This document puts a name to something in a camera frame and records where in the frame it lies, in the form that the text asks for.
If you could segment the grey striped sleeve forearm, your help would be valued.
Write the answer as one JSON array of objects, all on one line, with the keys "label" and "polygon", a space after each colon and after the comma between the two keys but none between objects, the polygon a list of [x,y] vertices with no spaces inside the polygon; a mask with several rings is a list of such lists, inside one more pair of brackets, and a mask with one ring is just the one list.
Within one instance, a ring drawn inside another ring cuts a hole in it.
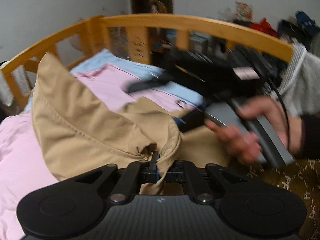
[{"label": "grey striped sleeve forearm", "polygon": [[291,116],[319,113],[319,57],[293,44],[278,92]]}]

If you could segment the person's right hand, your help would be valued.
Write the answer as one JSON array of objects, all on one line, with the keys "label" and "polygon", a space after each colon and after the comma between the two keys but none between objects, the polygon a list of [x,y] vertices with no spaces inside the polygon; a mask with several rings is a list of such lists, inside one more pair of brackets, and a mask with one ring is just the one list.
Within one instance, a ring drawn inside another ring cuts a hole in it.
[{"label": "person's right hand", "polygon": [[[298,154],[302,145],[302,119],[289,116],[285,119],[284,111],[276,100],[268,96],[256,96],[238,109],[238,114],[244,119],[263,115],[267,118],[284,146],[292,155]],[[241,163],[257,161],[261,152],[258,136],[253,132],[241,133],[234,125],[217,126],[211,120],[205,121],[206,126],[215,132],[224,144],[225,151]]]}]

